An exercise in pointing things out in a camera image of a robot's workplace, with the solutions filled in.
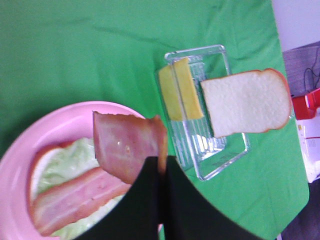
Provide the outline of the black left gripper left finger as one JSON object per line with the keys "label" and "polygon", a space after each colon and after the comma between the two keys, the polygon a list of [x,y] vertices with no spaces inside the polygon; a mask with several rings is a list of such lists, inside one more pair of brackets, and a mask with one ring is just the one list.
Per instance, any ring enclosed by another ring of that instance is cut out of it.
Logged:
{"label": "black left gripper left finger", "polygon": [[120,202],[78,240],[157,240],[158,158],[147,157]]}

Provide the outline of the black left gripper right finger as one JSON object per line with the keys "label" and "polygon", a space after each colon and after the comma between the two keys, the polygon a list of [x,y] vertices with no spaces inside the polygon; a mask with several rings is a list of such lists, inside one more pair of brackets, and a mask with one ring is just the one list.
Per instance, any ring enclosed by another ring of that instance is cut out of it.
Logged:
{"label": "black left gripper right finger", "polygon": [[166,240],[259,240],[209,203],[187,178],[174,156],[166,162]]}

